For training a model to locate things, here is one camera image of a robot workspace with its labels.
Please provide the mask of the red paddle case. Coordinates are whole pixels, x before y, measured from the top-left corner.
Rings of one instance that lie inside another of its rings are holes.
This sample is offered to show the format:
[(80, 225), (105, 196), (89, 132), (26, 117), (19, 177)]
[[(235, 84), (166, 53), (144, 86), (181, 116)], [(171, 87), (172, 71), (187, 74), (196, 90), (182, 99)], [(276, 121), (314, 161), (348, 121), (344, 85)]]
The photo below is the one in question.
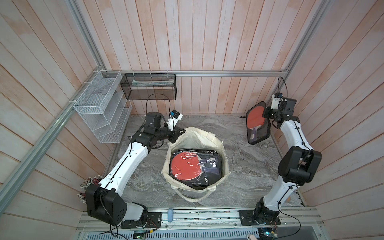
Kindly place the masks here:
[(222, 158), (216, 151), (180, 149), (171, 154), (169, 175), (191, 188), (205, 188), (221, 179)]
[(267, 108), (264, 101), (256, 104), (248, 110), (245, 116), (247, 123), (247, 141), (250, 145), (258, 144), (270, 137), (270, 120), (263, 117), (263, 112)]

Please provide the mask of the canvas tote bag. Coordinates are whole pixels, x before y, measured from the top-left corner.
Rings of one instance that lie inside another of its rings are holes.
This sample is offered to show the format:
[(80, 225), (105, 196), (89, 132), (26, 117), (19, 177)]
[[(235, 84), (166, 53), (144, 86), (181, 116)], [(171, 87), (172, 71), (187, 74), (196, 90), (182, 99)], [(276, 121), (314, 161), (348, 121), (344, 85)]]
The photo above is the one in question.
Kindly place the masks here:
[(230, 176), (224, 144), (213, 133), (189, 127), (168, 144), (161, 174), (182, 199), (200, 202)]

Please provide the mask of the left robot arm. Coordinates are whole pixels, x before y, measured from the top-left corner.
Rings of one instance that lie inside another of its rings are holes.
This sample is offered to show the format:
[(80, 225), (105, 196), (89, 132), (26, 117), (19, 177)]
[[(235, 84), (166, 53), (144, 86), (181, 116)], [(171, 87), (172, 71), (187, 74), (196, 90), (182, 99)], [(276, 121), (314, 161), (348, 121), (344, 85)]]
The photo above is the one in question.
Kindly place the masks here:
[(138, 203), (126, 203), (123, 191), (138, 165), (159, 141), (175, 143), (185, 133), (177, 127), (182, 118), (176, 110), (170, 112), (167, 120), (158, 112), (146, 114), (144, 123), (134, 133), (128, 149), (114, 168), (98, 184), (86, 188), (88, 216), (114, 227), (125, 221), (140, 227), (148, 224), (148, 209)]

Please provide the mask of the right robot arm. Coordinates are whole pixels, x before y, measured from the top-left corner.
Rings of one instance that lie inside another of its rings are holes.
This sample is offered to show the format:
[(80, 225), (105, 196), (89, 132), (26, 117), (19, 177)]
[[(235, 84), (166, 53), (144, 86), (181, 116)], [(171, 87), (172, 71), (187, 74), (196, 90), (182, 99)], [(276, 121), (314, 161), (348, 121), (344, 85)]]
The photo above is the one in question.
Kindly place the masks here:
[(250, 128), (253, 142), (260, 143), (270, 137), (271, 127), (275, 127), (282, 131), (289, 147), (279, 163), (277, 181), (255, 207), (255, 222), (259, 225), (277, 220), (280, 206), (300, 186), (313, 180), (322, 160), (322, 154), (310, 146), (299, 118), (294, 116), (295, 104), (296, 100), (285, 98), (282, 93), (274, 94), (271, 106), (265, 102), (258, 104), (263, 107), (263, 112), (257, 114), (262, 124)]

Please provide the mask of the black mesh basket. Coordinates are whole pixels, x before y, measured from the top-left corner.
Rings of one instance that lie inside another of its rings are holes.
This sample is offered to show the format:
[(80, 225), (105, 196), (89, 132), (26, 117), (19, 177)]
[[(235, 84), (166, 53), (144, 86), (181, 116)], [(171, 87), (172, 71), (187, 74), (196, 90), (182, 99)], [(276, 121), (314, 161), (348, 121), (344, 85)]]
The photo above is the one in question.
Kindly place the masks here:
[(120, 86), (127, 100), (176, 100), (175, 74), (124, 74)]

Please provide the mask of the small blue cylinder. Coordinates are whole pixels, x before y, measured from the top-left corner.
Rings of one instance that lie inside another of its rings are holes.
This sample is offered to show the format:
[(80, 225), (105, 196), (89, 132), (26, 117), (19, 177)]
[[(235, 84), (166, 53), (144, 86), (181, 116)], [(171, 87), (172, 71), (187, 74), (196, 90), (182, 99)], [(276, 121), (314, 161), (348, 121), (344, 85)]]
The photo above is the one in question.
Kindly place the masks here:
[(167, 221), (171, 223), (173, 221), (173, 218), (174, 218), (174, 209), (169, 208), (167, 212)]

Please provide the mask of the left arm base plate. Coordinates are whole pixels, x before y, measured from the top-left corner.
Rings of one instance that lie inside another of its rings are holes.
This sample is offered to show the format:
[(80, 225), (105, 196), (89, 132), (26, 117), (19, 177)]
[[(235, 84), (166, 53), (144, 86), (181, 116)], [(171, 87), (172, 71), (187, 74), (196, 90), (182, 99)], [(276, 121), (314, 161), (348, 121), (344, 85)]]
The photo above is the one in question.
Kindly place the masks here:
[(149, 212), (138, 220), (127, 220), (122, 221), (122, 229), (133, 229), (133, 230), (144, 230), (144, 229), (159, 229), (162, 224), (162, 213), (161, 212)]

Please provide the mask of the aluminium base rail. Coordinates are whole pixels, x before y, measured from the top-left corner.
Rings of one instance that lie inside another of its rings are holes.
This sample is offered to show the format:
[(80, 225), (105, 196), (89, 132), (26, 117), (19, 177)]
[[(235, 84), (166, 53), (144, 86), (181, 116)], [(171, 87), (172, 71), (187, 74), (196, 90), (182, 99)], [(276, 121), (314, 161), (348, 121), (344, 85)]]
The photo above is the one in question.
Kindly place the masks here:
[[(242, 226), (240, 210), (252, 208), (219, 207), (178, 207), (174, 209), (174, 218), (167, 221), (168, 208), (150, 208), (149, 212), (161, 212), (162, 224), (159, 229), (147, 234), (148, 240), (235, 240), (246, 239), (249, 235), (259, 237), (267, 228), (276, 229), (278, 238), (328, 240), (329, 234), (324, 221), (314, 207), (285, 207), (279, 218), (280, 225)], [(119, 228), (119, 240), (134, 240), (148, 231)]]

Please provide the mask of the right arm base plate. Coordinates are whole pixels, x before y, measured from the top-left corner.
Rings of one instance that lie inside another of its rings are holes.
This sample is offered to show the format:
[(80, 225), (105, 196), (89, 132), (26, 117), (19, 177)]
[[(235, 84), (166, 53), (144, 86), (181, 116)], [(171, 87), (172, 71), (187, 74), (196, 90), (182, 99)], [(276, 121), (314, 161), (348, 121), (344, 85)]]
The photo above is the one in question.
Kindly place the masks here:
[(279, 211), (257, 212), (256, 210), (240, 210), (239, 216), (242, 226), (280, 225)]

